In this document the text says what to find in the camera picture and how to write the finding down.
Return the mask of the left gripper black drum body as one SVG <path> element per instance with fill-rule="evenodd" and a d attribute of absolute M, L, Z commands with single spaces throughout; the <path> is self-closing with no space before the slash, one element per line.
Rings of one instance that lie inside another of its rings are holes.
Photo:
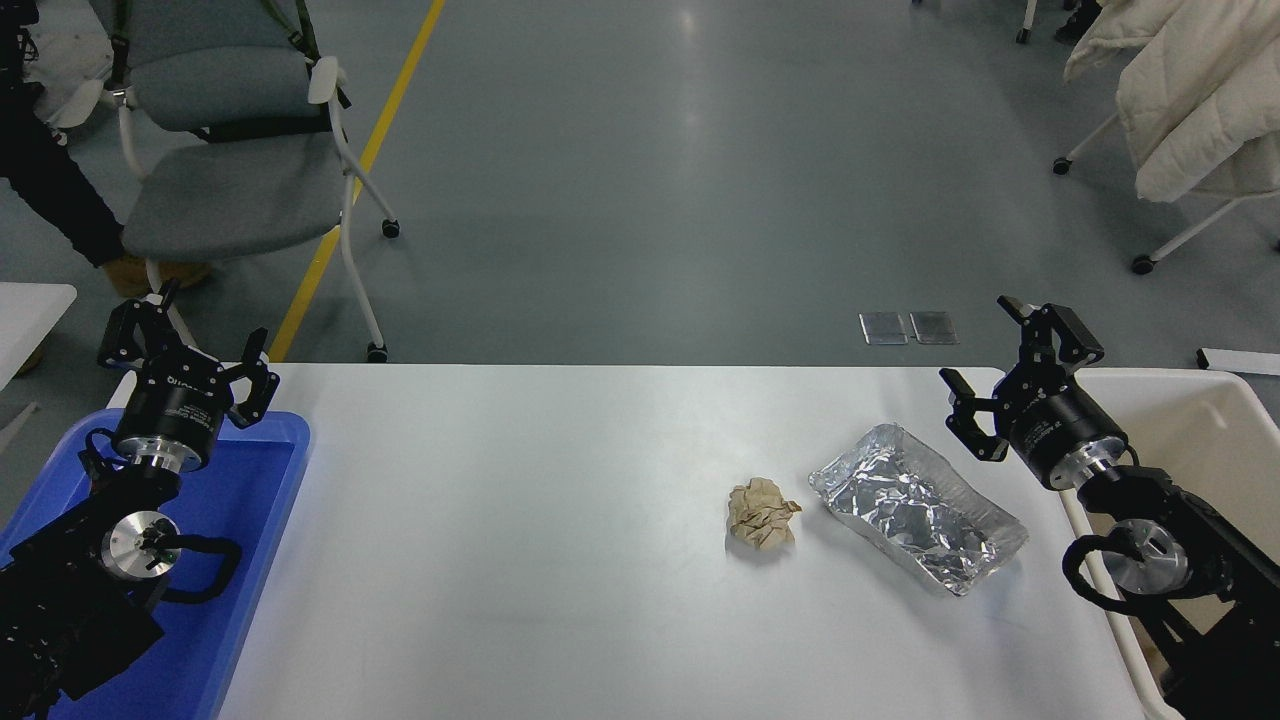
<path fill-rule="evenodd" d="M 229 384 L 221 369 L 132 372 L 134 388 L 118 423 L 118 447 L 165 439 L 187 448 L 212 448 L 227 410 Z"/>

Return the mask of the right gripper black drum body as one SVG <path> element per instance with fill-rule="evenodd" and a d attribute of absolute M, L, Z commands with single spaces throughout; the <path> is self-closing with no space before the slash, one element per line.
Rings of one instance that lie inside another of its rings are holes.
<path fill-rule="evenodd" d="M 1014 404 L 1007 442 L 1046 488 L 1078 488 L 1119 465 L 1128 437 L 1076 383 Z"/>

